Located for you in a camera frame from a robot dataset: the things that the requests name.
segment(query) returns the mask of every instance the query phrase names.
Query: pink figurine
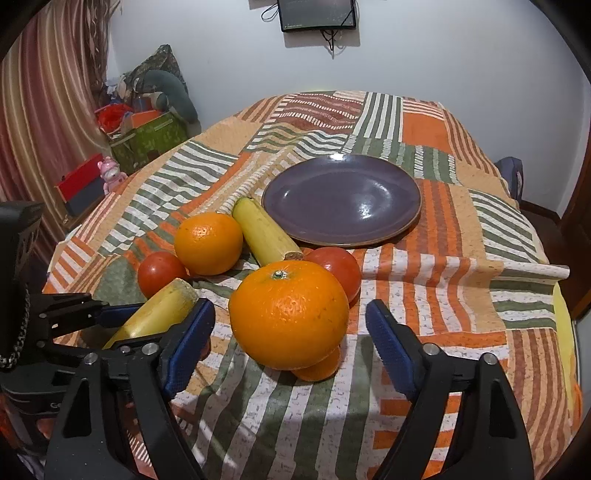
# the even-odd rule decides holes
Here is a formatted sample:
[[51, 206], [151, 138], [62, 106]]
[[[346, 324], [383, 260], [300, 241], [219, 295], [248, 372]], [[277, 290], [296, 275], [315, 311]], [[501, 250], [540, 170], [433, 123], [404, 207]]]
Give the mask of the pink figurine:
[[105, 157], [104, 161], [98, 163], [100, 176], [105, 181], [103, 190], [105, 195], [114, 191], [119, 183], [122, 183], [127, 174], [119, 169], [119, 164], [111, 157]]

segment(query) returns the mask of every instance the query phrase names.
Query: red tomato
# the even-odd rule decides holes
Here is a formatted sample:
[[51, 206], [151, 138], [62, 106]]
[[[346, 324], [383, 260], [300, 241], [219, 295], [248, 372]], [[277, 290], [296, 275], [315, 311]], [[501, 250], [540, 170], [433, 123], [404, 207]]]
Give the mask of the red tomato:
[[188, 278], [187, 270], [181, 261], [168, 252], [155, 252], [148, 255], [138, 269], [138, 285], [148, 299], [175, 278]]
[[355, 257], [339, 247], [321, 247], [304, 256], [304, 260], [321, 265], [343, 286], [351, 302], [361, 288], [361, 270]]

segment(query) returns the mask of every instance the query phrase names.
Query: plate rim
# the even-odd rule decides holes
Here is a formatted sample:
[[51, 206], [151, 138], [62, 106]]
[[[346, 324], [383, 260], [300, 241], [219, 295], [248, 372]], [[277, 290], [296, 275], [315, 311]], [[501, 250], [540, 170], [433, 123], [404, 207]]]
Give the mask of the plate rim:
[[[413, 218], [410, 219], [403, 227], [400, 227], [398, 230], [396, 230], [391, 235], [388, 235], [388, 236], [385, 236], [385, 237], [382, 237], [382, 238], [378, 238], [378, 239], [371, 239], [371, 240], [365, 241], [365, 242], [344, 243], [344, 244], [327, 243], [327, 242], [311, 242], [310, 240], [306, 240], [304, 238], [300, 238], [300, 237], [295, 236], [295, 235], [290, 235], [288, 232], [286, 232], [287, 235], [289, 235], [290, 237], [292, 237], [295, 240], [299, 240], [300, 242], [304, 242], [304, 243], [309, 244], [309, 245], [319, 245], [321, 247], [342, 247], [342, 248], [366, 247], [367, 245], [378, 244], [380, 242], [383, 242], [384, 240], [388, 240], [388, 239], [393, 238], [393, 237], [395, 237], [397, 235], [400, 235], [401, 233], [405, 232], [414, 223], [414, 221], [419, 217], [419, 215], [421, 215], [421, 210], [423, 209], [423, 193], [421, 192], [421, 189], [419, 188], [416, 179], [414, 177], [411, 177], [410, 174], [408, 172], [406, 172], [403, 168], [401, 168], [398, 165], [393, 164], [389, 160], [384, 160], [383, 158], [374, 157], [372, 155], [356, 154], [356, 153], [347, 153], [345, 155], [347, 155], [348, 157], [374, 158], [374, 159], [379, 160], [379, 161], [387, 162], [390, 166], [399, 169], [409, 179], [411, 179], [413, 181], [413, 185], [415, 186], [415, 188], [417, 189], [417, 192], [418, 192], [418, 209], [417, 209], [416, 213], [414, 214]], [[261, 206], [262, 206], [263, 210], [265, 210], [265, 213], [269, 217], [271, 217], [271, 219], [275, 223], [277, 223], [277, 221], [271, 216], [271, 214], [269, 212], [267, 212], [267, 209], [265, 208], [265, 195], [267, 193], [267, 190], [269, 188], [269, 185], [271, 185], [271, 183], [273, 183], [273, 181], [275, 179], [279, 178], [280, 175], [282, 175], [283, 173], [285, 173], [286, 171], [288, 171], [290, 168], [297, 167], [298, 165], [303, 165], [306, 162], [309, 162], [310, 160], [316, 160], [316, 159], [322, 158], [322, 157], [329, 157], [330, 158], [331, 157], [331, 154], [318, 155], [317, 157], [309, 158], [308, 160], [304, 160], [302, 162], [299, 162], [299, 163], [295, 163], [293, 165], [290, 165], [284, 171], [280, 172], [279, 175], [277, 175], [275, 178], [273, 178], [268, 183], [268, 185], [265, 187], [265, 190], [263, 190], [262, 196], [261, 196]]]

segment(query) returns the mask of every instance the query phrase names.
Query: banana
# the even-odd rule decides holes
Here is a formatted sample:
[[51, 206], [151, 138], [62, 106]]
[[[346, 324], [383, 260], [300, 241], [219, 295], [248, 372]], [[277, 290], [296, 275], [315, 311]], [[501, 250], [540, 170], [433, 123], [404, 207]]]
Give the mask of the banana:
[[175, 278], [146, 301], [103, 348], [110, 348], [118, 340], [166, 332], [171, 325], [185, 319], [198, 299], [189, 283]]
[[260, 266], [264, 267], [281, 260], [304, 258], [296, 243], [256, 200], [249, 197], [238, 199], [232, 216], [240, 224], [244, 240]]

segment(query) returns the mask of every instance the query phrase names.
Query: baseboard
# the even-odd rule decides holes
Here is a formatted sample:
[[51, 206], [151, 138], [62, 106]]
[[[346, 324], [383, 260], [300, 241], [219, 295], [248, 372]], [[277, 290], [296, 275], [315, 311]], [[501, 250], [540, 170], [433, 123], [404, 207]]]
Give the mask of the baseboard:
[[542, 207], [540, 205], [536, 205], [535, 203], [526, 202], [525, 200], [521, 200], [519, 204], [519, 208], [521, 210], [525, 210], [526, 212], [535, 213], [536, 215], [541, 215], [542, 217], [549, 218], [552, 220], [556, 225], [560, 221], [560, 217], [558, 213], [554, 212], [553, 210], [547, 209], [546, 207]]

